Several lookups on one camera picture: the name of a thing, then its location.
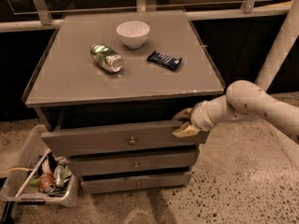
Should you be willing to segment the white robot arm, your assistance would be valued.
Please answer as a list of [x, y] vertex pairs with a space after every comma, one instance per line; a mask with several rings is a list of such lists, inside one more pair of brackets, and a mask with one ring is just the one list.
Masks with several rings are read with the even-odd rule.
[[237, 122], [257, 116], [299, 144], [299, 108], [266, 93], [298, 36], [299, 0], [292, 0], [287, 17], [255, 81], [235, 81], [223, 96], [181, 110], [175, 119], [182, 125], [172, 134], [176, 137], [194, 136], [210, 131], [223, 121]]

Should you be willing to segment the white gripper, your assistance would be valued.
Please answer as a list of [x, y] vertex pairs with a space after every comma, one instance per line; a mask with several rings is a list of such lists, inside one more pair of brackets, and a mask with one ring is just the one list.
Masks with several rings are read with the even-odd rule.
[[200, 132], [208, 132], [216, 126], [211, 120], [207, 112], [208, 101], [200, 102], [195, 105], [193, 109], [184, 108], [179, 111], [173, 119], [185, 121], [191, 119], [191, 122], [184, 122], [178, 129], [174, 130], [172, 134], [175, 137], [195, 136]]

